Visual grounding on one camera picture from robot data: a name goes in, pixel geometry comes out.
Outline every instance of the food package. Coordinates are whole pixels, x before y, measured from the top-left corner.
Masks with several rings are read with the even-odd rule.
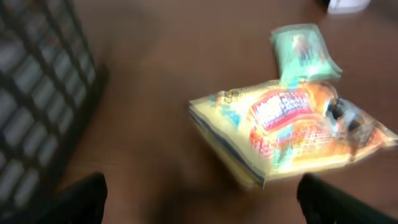
[[[390,146],[396,135],[325,83],[278,80],[192,100],[190,116],[247,187],[342,167]]]
[[[272,32],[271,42],[279,62],[281,84],[340,77],[342,70],[330,58],[317,25],[278,28]]]

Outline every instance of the brand logo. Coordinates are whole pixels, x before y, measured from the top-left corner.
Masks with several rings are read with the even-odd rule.
[[[301,114],[311,114],[309,94],[304,91],[274,93],[252,105],[262,128],[270,131]]]

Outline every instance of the wooden table surface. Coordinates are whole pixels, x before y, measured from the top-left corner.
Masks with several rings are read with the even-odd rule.
[[[299,177],[239,190],[188,116],[188,101],[277,78],[276,27],[318,24],[344,70],[337,89],[398,131],[398,2],[328,15],[312,0],[75,1],[106,93],[63,178],[104,172],[103,223],[305,223]],[[398,151],[321,173],[398,218]]]

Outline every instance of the white object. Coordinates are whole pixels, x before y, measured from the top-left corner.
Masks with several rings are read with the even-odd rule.
[[[358,12],[366,8],[371,0],[330,0],[328,13],[343,14]]]

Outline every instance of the lattice mesh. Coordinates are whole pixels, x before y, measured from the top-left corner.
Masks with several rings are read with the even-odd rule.
[[[0,1],[0,213],[26,205],[96,80],[72,4]]]

